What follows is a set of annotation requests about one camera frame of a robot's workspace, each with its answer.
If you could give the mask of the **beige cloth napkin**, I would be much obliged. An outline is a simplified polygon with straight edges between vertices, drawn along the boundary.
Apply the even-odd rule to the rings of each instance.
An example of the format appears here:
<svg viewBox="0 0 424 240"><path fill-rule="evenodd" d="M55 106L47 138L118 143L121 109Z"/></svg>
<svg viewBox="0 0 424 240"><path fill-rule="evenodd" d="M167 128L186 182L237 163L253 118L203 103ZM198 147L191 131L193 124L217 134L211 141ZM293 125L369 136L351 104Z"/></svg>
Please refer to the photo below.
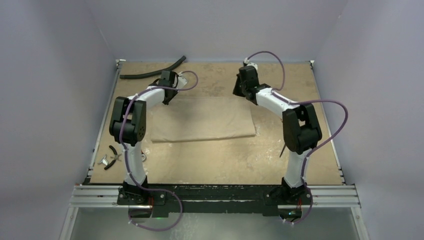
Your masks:
<svg viewBox="0 0 424 240"><path fill-rule="evenodd" d="M237 97L177 97L152 110L150 140L177 143L253 137L251 108Z"/></svg>

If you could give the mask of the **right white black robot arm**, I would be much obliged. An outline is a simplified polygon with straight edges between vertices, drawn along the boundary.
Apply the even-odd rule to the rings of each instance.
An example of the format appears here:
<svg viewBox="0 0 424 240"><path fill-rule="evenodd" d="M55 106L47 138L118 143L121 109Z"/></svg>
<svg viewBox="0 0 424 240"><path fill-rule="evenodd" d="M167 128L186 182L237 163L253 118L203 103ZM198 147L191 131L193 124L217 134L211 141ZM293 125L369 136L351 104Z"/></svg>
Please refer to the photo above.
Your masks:
<svg viewBox="0 0 424 240"><path fill-rule="evenodd" d="M276 114L282 120L284 149L289 151L287 170L281 185L265 194L269 200L295 204L307 193L306 170L309 154L322 139L322 130L314 106L298 103L261 84L256 67L239 68L233 94Z"/></svg>

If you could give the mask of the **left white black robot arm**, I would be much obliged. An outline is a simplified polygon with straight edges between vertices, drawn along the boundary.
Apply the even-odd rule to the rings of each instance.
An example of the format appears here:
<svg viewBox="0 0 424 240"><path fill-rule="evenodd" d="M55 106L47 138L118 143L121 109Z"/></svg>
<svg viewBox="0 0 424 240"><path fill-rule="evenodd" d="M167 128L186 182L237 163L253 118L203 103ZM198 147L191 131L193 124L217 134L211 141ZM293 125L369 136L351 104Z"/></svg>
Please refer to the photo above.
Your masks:
<svg viewBox="0 0 424 240"><path fill-rule="evenodd" d="M188 81L181 74L164 70L160 78L143 91L114 100L109 134L120 145L126 176L119 188L118 205L164 205L167 189L150 188L142 160L142 141L147 130L147 111L158 105L167 105L184 89Z"/></svg>

